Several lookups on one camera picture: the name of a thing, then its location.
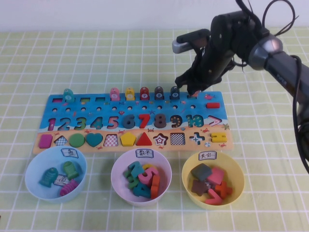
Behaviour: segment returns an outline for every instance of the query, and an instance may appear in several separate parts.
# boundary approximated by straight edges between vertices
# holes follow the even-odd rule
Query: light blue bowl
[[[63,164],[67,161],[71,161],[79,173],[79,176],[74,179],[79,185],[72,192],[61,197],[61,186],[53,183],[51,188],[49,188],[41,185],[39,181],[46,170],[52,167],[57,168],[59,174],[66,175],[63,170]],[[55,146],[41,152],[31,161],[26,170],[25,183],[28,191],[33,196],[51,203],[64,203],[74,199],[83,190],[86,182],[86,173],[87,162],[79,150],[71,146]]]

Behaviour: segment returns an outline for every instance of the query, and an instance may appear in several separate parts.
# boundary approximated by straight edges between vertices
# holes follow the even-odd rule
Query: colorful peg
[[[63,91],[63,98],[66,100],[67,103],[75,102],[73,91],[70,90],[69,88],[66,88]]]
[[[126,100],[127,101],[135,101],[134,89],[132,89],[132,88],[126,89]]]
[[[140,89],[140,100],[144,101],[144,100],[149,100],[149,89],[147,87],[142,87]]]
[[[170,97],[169,97],[169,99],[171,99],[171,100],[179,100],[179,98],[180,98],[179,89],[177,88],[177,86],[173,86],[170,89]]]
[[[78,186],[78,183],[73,179],[68,184],[62,187],[60,190],[60,196],[64,196],[72,192],[76,187]]]
[[[117,88],[112,88],[110,92],[111,101],[120,101],[120,92]]]
[[[67,161],[63,164],[63,170],[68,176],[68,180],[72,180],[79,176],[78,172],[75,170],[75,166],[71,161]]]
[[[154,89],[154,99],[155,100],[164,100],[164,92],[161,86],[158,86]]]
[[[42,179],[39,181],[41,185],[44,185],[46,187],[51,188],[52,183],[57,179],[58,177],[58,170],[56,168],[50,168],[42,176]]]

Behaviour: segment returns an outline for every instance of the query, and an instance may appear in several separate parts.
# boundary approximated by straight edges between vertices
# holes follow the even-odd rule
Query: white wall
[[[262,18],[271,0],[251,0]],[[309,26],[309,0],[290,0],[296,26]],[[103,30],[209,28],[218,14],[239,10],[234,0],[1,0],[0,30]],[[289,8],[277,2],[267,27],[286,25]]]

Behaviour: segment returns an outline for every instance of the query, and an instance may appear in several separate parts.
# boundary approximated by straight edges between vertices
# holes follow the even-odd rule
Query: number 7
[[[139,115],[139,119],[142,120],[142,122],[140,124],[140,128],[145,128],[147,123],[150,120],[150,114]]]

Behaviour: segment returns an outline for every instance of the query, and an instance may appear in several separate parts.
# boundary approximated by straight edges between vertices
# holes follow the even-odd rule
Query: teal heart
[[[102,142],[102,140],[103,136],[100,133],[97,134],[89,133],[86,137],[87,143],[92,147],[99,145]]]

